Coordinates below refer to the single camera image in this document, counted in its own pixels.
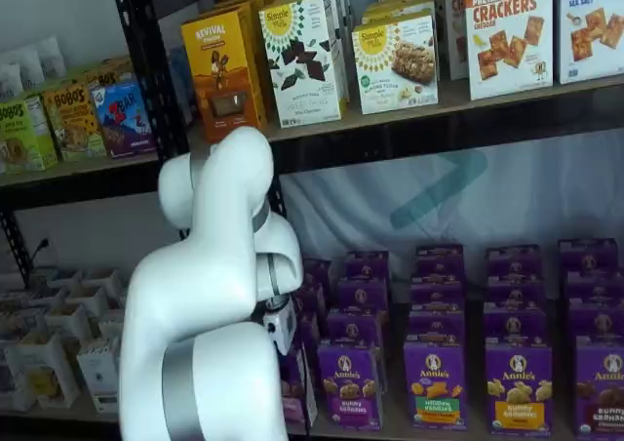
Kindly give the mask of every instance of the chocolate image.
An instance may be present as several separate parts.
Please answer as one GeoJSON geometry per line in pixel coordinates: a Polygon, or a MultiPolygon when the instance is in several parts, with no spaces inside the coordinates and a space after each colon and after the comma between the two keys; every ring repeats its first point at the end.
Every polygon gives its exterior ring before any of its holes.
{"type": "Polygon", "coordinates": [[[305,64],[308,69],[308,75],[310,78],[325,82],[325,73],[323,73],[323,66],[320,62],[312,60],[305,64]]]}

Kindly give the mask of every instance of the annie's logo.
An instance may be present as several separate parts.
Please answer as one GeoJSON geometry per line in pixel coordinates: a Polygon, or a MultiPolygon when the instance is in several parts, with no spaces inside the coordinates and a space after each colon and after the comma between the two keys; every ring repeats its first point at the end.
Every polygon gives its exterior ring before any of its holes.
{"type": "Polygon", "coordinates": [[[449,373],[442,370],[442,360],[435,353],[430,353],[425,358],[427,371],[421,371],[421,378],[448,378],[449,373]]]}
{"type": "Polygon", "coordinates": [[[535,380],[532,372],[527,372],[527,359],[523,355],[514,355],[509,360],[512,373],[503,373],[504,380],[535,380]]]}

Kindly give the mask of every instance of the snack box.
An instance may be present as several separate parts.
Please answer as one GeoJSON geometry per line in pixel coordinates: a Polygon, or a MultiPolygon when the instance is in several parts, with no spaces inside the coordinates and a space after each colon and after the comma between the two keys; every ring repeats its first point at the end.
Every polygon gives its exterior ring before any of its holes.
{"type": "Polygon", "coordinates": [[[445,40],[440,43],[440,54],[448,61],[451,80],[468,78],[468,50],[464,0],[436,0],[444,23],[445,40]]]}
{"type": "Polygon", "coordinates": [[[470,98],[553,84],[553,0],[465,0],[470,98]]]}
{"type": "Polygon", "coordinates": [[[379,390],[388,388],[381,315],[378,311],[359,307],[333,308],[327,319],[328,337],[331,339],[353,339],[372,344],[379,372],[379,390]]]}
{"type": "Polygon", "coordinates": [[[580,440],[615,440],[624,435],[624,339],[579,336],[575,346],[575,422],[580,440]]]}
{"type": "Polygon", "coordinates": [[[461,244],[417,247],[416,272],[420,276],[438,273],[463,279],[464,247],[461,244]]]}
{"type": "Polygon", "coordinates": [[[343,428],[378,431],[383,425],[374,350],[365,341],[321,341],[319,361],[328,410],[343,428]]]}
{"type": "Polygon", "coordinates": [[[218,9],[182,25],[198,105],[210,142],[240,126],[266,124],[252,23],[238,7],[218,9]]]}
{"type": "Polygon", "coordinates": [[[92,98],[110,157],[137,155],[156,149],[137,81],[95,88],[92,98]]]}
{"type": "Polygon", "coordinates": [[[260,22],[281,127],[341,119],[346,96],[332,0],[277,0],[260,11],[260,22]]]}
{"type": "Polygon", "coordinates": [[[9,174],[42,171],[57,164],[40,97],[32,95],[0,103],[0,156],[9,174]]]}
{"type": "Polygon", "coordinates": [[[303,349],[294,344],[286,355],[278,354],[280,380],[282,383],[282,407],[286,423],[305,423],[305,414],[314,423],[319,413],[310,379],[310,370],[305,368],[303,349]]]}
{"type": "Polygon", "coordinates": [[[430,13],[356,26],[353,52],[363,114],[438,102],[434,23],[430,13]]]}
{"type": "Polygon", "coordinates": [[[28,385],[43,409],[68,409],[80,388],[57,334],[32,331],[18,343],[28,385]]]}
{"type": "Polygon", "coordinates": [[[624,0],[557,0],[560,83],[624,72],[624,0]]]}
{"type": "Polygon", "coordinates": [[[455,335],[409,334],[403,355],[412,424],[424,428],[467,429],[462,340],[455,335]]]}
{"type": "Polygon", "coordinates": [[[536,244],[488,248],[486,251],[487,274],[519,277],[542,276],[542,255],[536,244]]]}
{"type": "Polygon", "coordinates": [[[100,414],[116,414],[119,410],[120,347],[120,339],[97,339],[83,345],[78,352],[78,365],[100,414]]]}

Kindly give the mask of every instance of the cracker image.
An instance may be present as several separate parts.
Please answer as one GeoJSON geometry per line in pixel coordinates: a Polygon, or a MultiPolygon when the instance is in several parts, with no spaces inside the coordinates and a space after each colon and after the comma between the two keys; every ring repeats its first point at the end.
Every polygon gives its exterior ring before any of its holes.
{"type": "Polygon", "coordinates": [[[601,37],[601,43],[609,48],[617,48],[617,44],[624,33],[624,17],[620,17],[617,14],[611,15],[606,26],[606,31],[601,37]]]}
{"type": "Polygon", "coordinates": [[[537,46],[539,44],[539,38],[542,35],[543,27],[544,19],[542,17],[528,17],[525,39],[530,45],[537,46]]]}
{"type": "Polygon", "coordinates": [[[585,16],[589,39],[592,41],[603,36],[606,31],[605,9],[600,7],[585,16]]]}
{"type": "Polygon", "coordinates": [[[496,69],[496,59],[492,51],[487,50],[477,54],[479,60],[479,70],[481,71],[481,79],[488,80],[490,77],[498,75],[496,69]]]}
{"type": "Polygon", "coordinates": [[[411,81],[427,84],[436,76],[436,61],[433,51],[399,41],[395,47],[392,70],[411,81]]]}
{"type": "Polygon", "coordinates": [[[578,29],[570,34],[572,40],[572,55],[574,61],[590,58],[592,53],[592,40],[587,28],[578,29]]]}
{"type": "Polygon", "coordinates": [[[489,44],[494,60],[503,60],[509,56],[509,45],[507,44],[507,33],[505,33],[505,30],[492,34],[489,37],[489,44]]]}
{"type": "Polygon", "coordinates": [[[512,67],[518,68],[520,62],[525,55],[525,49],[527,48],[526,39],[519,38],[518,36],[514,36],[511,38],[511,43],[509,43],[509,57],[505,58],[503,61],[512,67]]]}

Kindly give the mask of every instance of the white box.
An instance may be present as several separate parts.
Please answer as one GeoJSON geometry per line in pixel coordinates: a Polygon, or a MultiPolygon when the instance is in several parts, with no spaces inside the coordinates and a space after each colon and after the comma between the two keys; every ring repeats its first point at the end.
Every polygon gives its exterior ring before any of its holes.
{"type": "Polygon", "coordinates": [[[18,343],[26,380],[42,408],[64,408],[80,395],[58,334],[30,332],[18,343]]]}
{"type": "Polygon", "coordinates": [[[560,83],[624,72],[624,0],[557,0],[560,83]]]}
{"type": "Polygon", "coordinates": [[[84,345],[78,353],[87,388],[101,414],[118,412],[119,342],[119,339],[97,339],[84,345]]]}
{"type": "Polygon", "coordinates": [[[465,0],[470,98],[553,84],[553,0],[465,0]]]}

